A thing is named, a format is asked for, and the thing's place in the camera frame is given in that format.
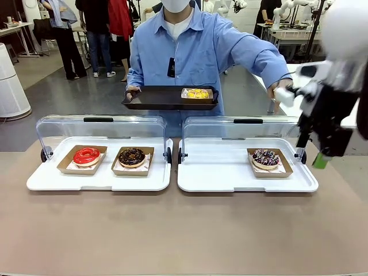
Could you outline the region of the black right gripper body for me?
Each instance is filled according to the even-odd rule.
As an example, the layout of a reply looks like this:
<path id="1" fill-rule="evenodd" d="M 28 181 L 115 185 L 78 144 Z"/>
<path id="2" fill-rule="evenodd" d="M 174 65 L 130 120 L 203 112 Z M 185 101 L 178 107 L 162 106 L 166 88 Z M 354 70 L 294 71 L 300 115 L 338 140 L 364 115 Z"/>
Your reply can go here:
<path id="1" fill-rule="evenodd" d="M 304 91 L 301 94 L 302 114 L 298 123 L 311 124 L 320 152 L 328 157 L 342 157 L 353 129 L 342 127 L 341 122 L 350 115 L 359 94 L 337 91 L 331 86 L 319 86 L 314 93 Z"/>

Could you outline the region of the person's left hand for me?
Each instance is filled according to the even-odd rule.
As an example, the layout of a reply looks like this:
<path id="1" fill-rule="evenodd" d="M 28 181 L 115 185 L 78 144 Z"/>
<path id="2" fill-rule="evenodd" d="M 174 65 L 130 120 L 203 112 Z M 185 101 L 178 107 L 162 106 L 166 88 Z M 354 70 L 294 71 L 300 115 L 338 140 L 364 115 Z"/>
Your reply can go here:
<path id="1" fill-rule="evenodd" d="M 281 80 L 273 83 L 270 87 L 267 88 L 267 94 L 268 94 L 269 98 L 275 99 L 274 90 L 276 88 L 278 88 L 278 87 L 285 88 L 287 86 L 292 86 L 292 85 L 293 85 L 293 80 L 292 79 L 289 79 L 289 78 L 281 79 Z"/>

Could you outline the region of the person's right hand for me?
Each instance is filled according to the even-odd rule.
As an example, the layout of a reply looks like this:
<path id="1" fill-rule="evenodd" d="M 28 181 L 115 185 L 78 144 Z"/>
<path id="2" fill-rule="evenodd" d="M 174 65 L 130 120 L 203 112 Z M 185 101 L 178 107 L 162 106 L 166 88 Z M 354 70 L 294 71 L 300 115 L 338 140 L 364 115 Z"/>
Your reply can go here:
<path id="1" fill-rule="evenodd" d="M 139 92 L 141 92 L 140 87 L 128 85 L 126 88 L 126 97 L 131 101 Z"/>

